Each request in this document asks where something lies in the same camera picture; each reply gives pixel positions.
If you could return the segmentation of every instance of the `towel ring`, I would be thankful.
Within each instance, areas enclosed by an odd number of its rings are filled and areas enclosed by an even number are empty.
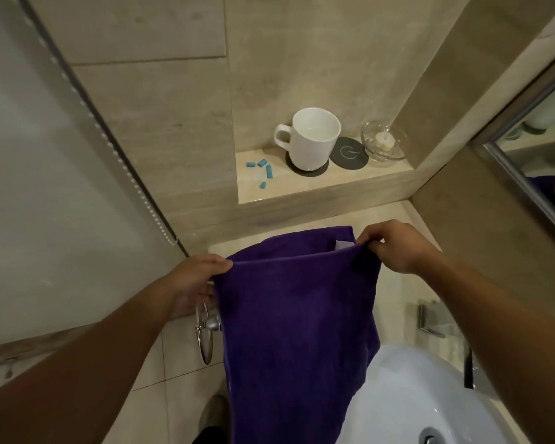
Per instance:
[[[210,317],[208,313],[208,306],[206,303],[195,306],[195,333],[198,337],[199,352],[201,353],[202,360],[206,365],[212,361],[212,352],[214,351],[214,335],[216,330],[222,331],[222,324],[220,323],[220,316],[216,315]],[[204,331],[207,331],[208,345],[204,345]]]

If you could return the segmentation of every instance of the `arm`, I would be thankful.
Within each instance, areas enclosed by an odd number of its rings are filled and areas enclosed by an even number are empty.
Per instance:
[[[410,224],[373,224],[358,243],[368,240],[388,268],[422,277],[442,299],[531,441],[555,442],[555,319],[444,257]]]
[[[172,312],[231,261],[182,261],[75,342],[0,388],[0,443],[100,443]]]

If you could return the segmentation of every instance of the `glass bowl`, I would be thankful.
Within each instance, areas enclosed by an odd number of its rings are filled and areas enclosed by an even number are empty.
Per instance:
[[[401,146],[407,143],[409,138],[401,129],[380,120],[372,120],[362,126],[361,137],[366,154],[370,158],[380,162],[405,159]]]

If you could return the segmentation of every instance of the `sink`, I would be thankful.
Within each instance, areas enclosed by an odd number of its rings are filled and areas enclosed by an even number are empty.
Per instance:
[[[443,359],[414,347],[383,345],[351,399],[337,444],[513,444],[491,402],[464,388]]]

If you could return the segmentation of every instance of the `coaster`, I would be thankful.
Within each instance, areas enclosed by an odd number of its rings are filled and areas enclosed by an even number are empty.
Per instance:
[[[368,163],[364,145],[349,137],[339,137],[329,157],[335,165],[346,170],[359,170]]]
[[[325,165],[314,171],[302,171],[300,170],[300,168],[292,163],[292,160],[290,159],[290,153],[286,153],[286,164],[290,167],[290,170],[294,171],[297,175],[306,176],[307,178],[314,178],[315,176],[320,176],[327,170],[329,166],[329,159],[327,159]]]

